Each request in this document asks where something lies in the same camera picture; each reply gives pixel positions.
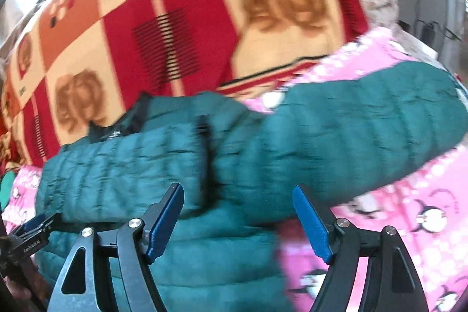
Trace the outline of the person left hand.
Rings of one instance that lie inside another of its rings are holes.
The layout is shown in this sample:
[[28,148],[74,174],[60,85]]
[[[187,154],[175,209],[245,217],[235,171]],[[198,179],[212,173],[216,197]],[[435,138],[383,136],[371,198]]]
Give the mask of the person left hand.
[[[50,296],[50,286],[48,282],[40,274],[38,267],[34,259],[28,259],[26,261],[26,278],[28,279],[31,289],[34,291],[34,294],[43,302],[49,299]],[[29,289],[21,286],[20,283],[10,279],[10,277],[4,278],[5,284],[9,289],[12,296],[17,300],[27,301],[32,297],[32,293]]]

